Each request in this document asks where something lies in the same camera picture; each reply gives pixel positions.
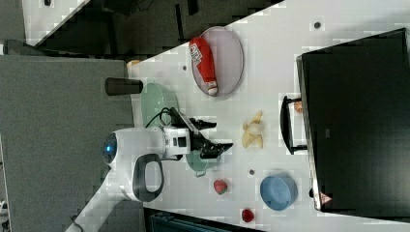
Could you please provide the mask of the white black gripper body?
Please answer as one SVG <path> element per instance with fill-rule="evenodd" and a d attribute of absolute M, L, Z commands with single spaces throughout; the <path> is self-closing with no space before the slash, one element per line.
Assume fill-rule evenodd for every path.
<path fill-rule="evenodd" d="M 179 155 L 187 155 L 194 150 L 199 150 L 203 143 L 203 135 L 199 131 L 190 129 L 163 128 L 164 155 L 170 159 Z"/>

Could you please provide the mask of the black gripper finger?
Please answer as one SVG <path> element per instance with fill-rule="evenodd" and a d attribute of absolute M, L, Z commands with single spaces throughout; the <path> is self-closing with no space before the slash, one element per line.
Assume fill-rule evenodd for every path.
<path fill-rule="evenodd" d="M 232 143 L 207 143 L 200 150 L 202 159 L 216 159 L 233 146 Z"/>
<path fill-rule="evenodd" d="M 199 130 L 207 130 L 207 129 L 213 129 L 217 126 L 216 123 L 212 123 L 212 122 L 206 122 L 200 119 L 194 119 L 194 118 L 190 118 L 190 121 L 192 122 L 192 124 Z"/>

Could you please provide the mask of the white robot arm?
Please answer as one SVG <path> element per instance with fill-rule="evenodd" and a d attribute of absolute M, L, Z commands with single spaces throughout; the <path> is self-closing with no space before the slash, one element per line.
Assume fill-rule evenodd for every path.
<path fill-rule="evenodd" d="M 99 232 L 119 202 L 155 200 L 164 186 L 162 163 L 165 160 L 178 160 L 193 152 L 205 160 L 221 156 L 232 145 L 213 142 L 200 133 L 214 126 L 214 123 L 190 118 L 172 120 L 168 125 L 112 132 L 102 152 L 110 170 L 65 232 Z"/>

